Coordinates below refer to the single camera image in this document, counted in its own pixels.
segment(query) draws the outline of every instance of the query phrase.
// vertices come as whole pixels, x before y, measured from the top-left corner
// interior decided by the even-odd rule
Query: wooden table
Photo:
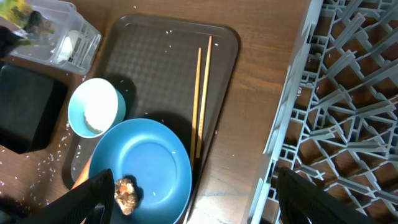
[[[224,99],[218,134],[207,160],[190,223],[245,221],[244,209],[259,165],[259,155],[274,120],[306,0],[71,2],[104,38],[116,20],[134,13],[223,24],[239,33],[238,62]],[[102,48],[100,46],[96,58],[102,54]],[[19,155],[0,146],[0,181],[4,182],[4,185],[0,183],[0,196],[18,200],[15,205],[20,208],[22,203],[25,213],[35,212],[45,206],[47,200],[52,202],[68,191],[60,173],[62,156],[66,155],[71,138],[63,142],[61,138],[68,135],[65,129],[68,99],[82,82],[82,77],[21,59],[8,58],[7,61],[54,76],[69,86],[68,98],[48,148]],[[98,60],[95,60],[87,78],[95,74],[97,66]],[[55,159],[47,164],[50,153]]]

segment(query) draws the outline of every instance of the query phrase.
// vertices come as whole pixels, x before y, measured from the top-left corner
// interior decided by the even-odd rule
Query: black object
[[[48,146],[67,86],[15,65],[0,71],[0,145],[16,153]]]
[[[7,56],[20,45],[22,37],[13,34],[7,27],[0,26],[0,58]]]
[[[284,224],[376,223],[290,169],[279,170],[277,196]]]
[[[110,169],[102,170],[20,224],[108,224],[111,221],[114,183]]]
[[[126,119],[149,118],[166,125],[188,151],[198,48],[202,48],[203,88],[208,41],[213,36],[202,156],[195,161],[198,172],[193,174],[194,198],[238,54],[239,36],[223,26],[140,14],[120,18],[109,34],[97,75],[123,95]],[[78,158],[74,156],[77,144],[71,144],[64,166],[75,170],[63,174],[66,186],[73,185],[71,176],[78,178],[100,139],[81,138],[78,144],[84,150]]]

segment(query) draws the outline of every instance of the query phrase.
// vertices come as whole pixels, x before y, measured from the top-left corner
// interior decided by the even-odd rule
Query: bowl rim
[[[133,118],[133,119],[128,119],[128,120],[125,120],[125,121],[120,122],[119,124],[113,126],[113,127],[112,127],[111,129],[109,129],[108,132],[106,132],[106,133],[104,134],[104,136],[102,136],[102,138],[99,140],[99,142],[97,143],[97,145],[96,145],[95,148],[94,148],[93,153],[91,154],[90,165],[88,166],[88,178],[90,178],[91,162],[92,162],[92,158],[93,158],[93,156],[94,156],[94,153],[96,152],[98,145],[99,145],[99,144],[101,143],[101,141],[105,138],[105,136],[106,136],[107,134],[109,134],[113,129],[116,129],[118,126],[120,126],[120,125],[122,125],[122,124],[124,124],[124,123],[135,122],[135,121],[148,121],[148,122],[156,123],[156,124],[158,124],[158,125],[161,125],[161,126],[165,127],[166,129],[168,129],[168,130],[178,139],[178,141],[179,141],[179,143],[181,144],[181,146],[185,149],[185,146],[182,144],[180,138],[179,138],[170,128],[168,128],[166,125],[164,125],[164,124],[162,124],[162,123],[160,123],[160,122],[158,122],[158,121],[155,121],[155,120],[153,120],[153,119],[148,119],[148,118]],[[189,160],[189,156],[188,156],[187,149],[185,149],[184,151],[185,151],[185,153],[183,153],[183,154],[184,154],[183,157],[185,158],[186,161],[188,161],[188,166],[189,166],[190,171],[191,171],[191,172],[189,172],[189,174],[190,174],[190,175],[189,175],[189,179],[190,179],[190,181],[189,181],[189,189],[190,189],[190,190],[189,190],[189,192],[188,192],[188,197],[187,197],[187,200],[185,201],[185,204],[184,204],[184,206],[183,206],[183,209],[182,209],[182,211],[180,212],[180,215],[177,217],[177,219],[173,222],[173,224],[176,224],[176,223],[181,219],[182,215],[184,214],[184,211],[187,209],[187,206],[188,206],[188,203],[189,203],[189,201],[190,201],[190,199],[191,199],[191,194],[192,194],[192,167],[191,167],[191,162],[190,162],[190,160]]]
[[[103,83],[105,83],[106,85],[108,85],[109,87],[112,87],[112,88],[109,88],[109,90],[111,90],[110,94],[112,94],[113,97],[116,97],[116,101],[115,101],[116,106],[115,106],[114,114],[112,115],[113,121],[112,121],[112,123],[111,123],[104,131],[102,131],[102,132],[100,132],[100,133],[98,133],[98,134],[96,134],[96,135],[94,135],[94,136],[85,136],[85,135],[80,134],[78,131],[76,131],[76,129],[73,127],[72,122],[70,122],[70,103],[72,102],[72,100],[73,100],[74,98],[77,97],[77,96],[76,96],[76,94],[77,94],[76,92],[77,92],[78,90],[81,90],[82,88],[86,87],[87,85],[91,85],[92,82],[103,82]],[[97,138],[98,136],[101,136],[101,135],[103,135],[105,132],[107,132],[107,131],[110,129],[110,127],[112,127],[112,124],[113,124],[113,122],[114,122],[116,116],[118,115],[118,109],[119,109],[119,100],[118,100],[118,93],[116,92],[115,87],[114,87],[109,81],[105,80],[104,78],[91,78],[91,79],[89,79],[89,80],[83,82],[82,84],[80,84],[80,85],[76,88],[76,90],[72,93],[72,96],[70,97],[70,100],[69,100],[69,103],[68,103],[68,121],[69,121],[69,125],[70,125],[70,127],[72,128],[73,132],[76,133],[77,135],[79,135],[79,136],[82,137],[82,138],[87,138],[87,139]]]

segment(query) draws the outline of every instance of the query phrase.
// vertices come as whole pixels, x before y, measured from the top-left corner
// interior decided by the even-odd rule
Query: black tray
[[[123,95],[126,119],[150,118],[164,123],[181,139],[189,153],[198,48],[202,48],[202,87],[210,35],[213,36],[213,47],[203,152],[202,159],[195,161],[192,198],[196,195],[197,180],[204,168],[238,54],[237,33],[226,27],[163,17],[124,16],[115,23],[105,43],[97,73],[97,77],[109,80]],[[77,180],[100,139],[72,139],[62,172],[67,187]]]
[[[22,154],[45,149],[68,87],[16,65],[0,71],[0,145]]]

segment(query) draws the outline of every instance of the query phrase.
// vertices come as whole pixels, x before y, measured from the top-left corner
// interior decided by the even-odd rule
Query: gray dish rack
[[[380,204],[396,222],[398,1],[308,0],[306,9],[243,221],[280,222],[285,166],[332,195],[339,188],[372,218]]]

